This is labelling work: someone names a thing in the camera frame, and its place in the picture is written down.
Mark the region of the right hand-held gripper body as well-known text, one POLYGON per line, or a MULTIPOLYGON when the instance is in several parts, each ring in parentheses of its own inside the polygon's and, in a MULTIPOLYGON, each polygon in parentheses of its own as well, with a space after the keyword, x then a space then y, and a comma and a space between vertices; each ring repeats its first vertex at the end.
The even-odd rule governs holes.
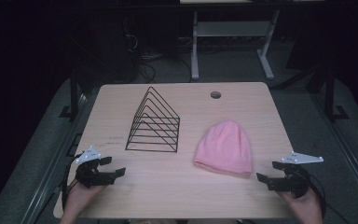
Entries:
POLYGON ((279 161, 288 164, 288 168, 283 171, 284 177, 269 177, 266 185, 269 190, 291 192, 296 198, 302 197, 308 188, 311 188, 319 197, 324 198, 324 192, 320 192, 311 181, 312 175, 302 167, 302 164, 323 161, 323 157, 314 157, 292 151, 279 161))

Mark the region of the white metal desk frame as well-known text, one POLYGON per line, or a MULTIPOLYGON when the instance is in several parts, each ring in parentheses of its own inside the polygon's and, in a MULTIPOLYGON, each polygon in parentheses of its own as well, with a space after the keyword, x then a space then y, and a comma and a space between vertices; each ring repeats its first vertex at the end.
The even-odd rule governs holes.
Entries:
POLYGON ((200 21, 199 12, 193 12, 191 79, 200 78, 198 59, 199 37, 265 37, 265 44, 256 51, 267 79, 274 78, 267 53, 274 34, 280 10, 275 9, 268 21, 200 21))

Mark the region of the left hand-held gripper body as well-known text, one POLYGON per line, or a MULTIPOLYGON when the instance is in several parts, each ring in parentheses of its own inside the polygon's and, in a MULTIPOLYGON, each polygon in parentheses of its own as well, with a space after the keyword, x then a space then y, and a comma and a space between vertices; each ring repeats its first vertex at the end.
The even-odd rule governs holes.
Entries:
POLYGON ((76 180, 85 187, 113 185, 116 181, 114 173, 104 173, 98 170, 102 154, 90 146, 75 158, 76 180))

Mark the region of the pink knitted beanie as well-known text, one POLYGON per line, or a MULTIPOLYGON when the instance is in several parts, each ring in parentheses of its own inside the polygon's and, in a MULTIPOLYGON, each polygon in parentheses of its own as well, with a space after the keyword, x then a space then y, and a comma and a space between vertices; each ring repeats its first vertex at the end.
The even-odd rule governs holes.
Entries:
POLYGON ((201 138, 193 164, 221 174, 251 174, 252 151, 244 129, 233 120, 215 124, 201 138))

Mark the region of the person's right hand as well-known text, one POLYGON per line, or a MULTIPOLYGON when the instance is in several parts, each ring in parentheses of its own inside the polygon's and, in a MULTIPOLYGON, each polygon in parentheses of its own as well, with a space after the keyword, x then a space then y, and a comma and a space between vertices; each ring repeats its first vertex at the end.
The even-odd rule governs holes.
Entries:
POLYGON ((301 224, 324 224, 319 199, 311 188, 299 198, 289 192, 277 191, 277 194, 287 203, 301 224))

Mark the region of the dark metal stand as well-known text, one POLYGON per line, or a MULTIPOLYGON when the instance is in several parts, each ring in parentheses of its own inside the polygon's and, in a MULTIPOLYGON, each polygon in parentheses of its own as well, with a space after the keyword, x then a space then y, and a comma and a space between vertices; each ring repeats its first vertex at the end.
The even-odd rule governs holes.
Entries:
POLYGON ((341 105, 334 103, 335 99, 335 74, 331 67, 325 71, 325 89, 324 89, 324 114, 331 122, 337 119, 349 119, 349 115, 341 105))
POLYGON ((87 100, 84 95, 83 88, 83 74, 79 68, 74 69, 69 78, 69 105, 65 105, 59 115, 60 118, 69 119, 74 122, 80 113, 80 107, 87 100))

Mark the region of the grey metal rail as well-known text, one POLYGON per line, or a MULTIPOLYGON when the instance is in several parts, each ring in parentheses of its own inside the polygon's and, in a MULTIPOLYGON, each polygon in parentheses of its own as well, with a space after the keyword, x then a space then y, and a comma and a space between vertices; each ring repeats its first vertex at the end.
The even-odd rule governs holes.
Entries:
POLYGON ((35 224, 50 201, 60 195, 62 181, 68 174, 66 167, 76 151, 98 91, 80 94, 76 100, 79 111, 74 119, 61 115, 70 104, 68 92, 59 91, 54 97, 24 156, 29 179, 35 180, 35 184, 21 224, 35 224))
POLYGON ((330 119, 324 112, 324 103, 321 98, 316 94, 312 94, 310 99, 314 103, 314 106, 317 108, 321 116, 323 117, 324 123, 329 131, 334 136, 337 144, 339 145, 341 155, 344 161, 347 163, 350 168, 353 178, 358 184, 358 159, 355 157, 354 153, 351 150, 351 147, 348 141, 344 138, 342 131, 337 126, 337 121, 335 119, 330 119))

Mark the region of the person's left hand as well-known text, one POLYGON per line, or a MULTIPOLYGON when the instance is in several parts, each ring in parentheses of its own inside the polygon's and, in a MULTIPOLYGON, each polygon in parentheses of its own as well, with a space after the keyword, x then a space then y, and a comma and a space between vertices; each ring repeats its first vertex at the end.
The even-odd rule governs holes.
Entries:
POLYGON ((91 186, 90 188, 87 188, 74 179, 70 184, 70 190, 63 210, 63 215, 73 214, 79 216, 93 198, 104 189, 105 186, 91 186))

